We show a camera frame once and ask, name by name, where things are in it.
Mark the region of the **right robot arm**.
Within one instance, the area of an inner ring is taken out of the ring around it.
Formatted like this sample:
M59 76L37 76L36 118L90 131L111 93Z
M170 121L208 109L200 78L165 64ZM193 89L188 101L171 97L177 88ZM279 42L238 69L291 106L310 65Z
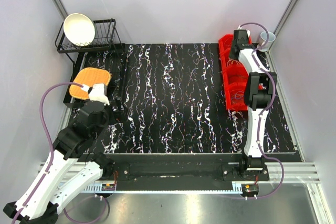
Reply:
M249 32L242 28L233 32L229 59L240 62L248 73L244 91L244 104L248 111L247 140L237 171L233 174L243 180L268 181L264 133L266 119L275 99L277 74L262 64L255 45L249 42Z

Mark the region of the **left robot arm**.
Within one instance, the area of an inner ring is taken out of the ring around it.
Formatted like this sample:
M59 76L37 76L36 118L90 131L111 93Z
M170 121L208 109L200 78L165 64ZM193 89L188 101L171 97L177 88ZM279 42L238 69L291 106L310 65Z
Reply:
M117 179L115 162L104 153L96 153L76 175L60 184L95 138L107 126L120 123L126 117L127 109L119 97L110 105L85 102L74 122L58 133L42 171L29 189L19 200L5 205L5 215L13 222L55 223L66 206L88 185L100 179Z

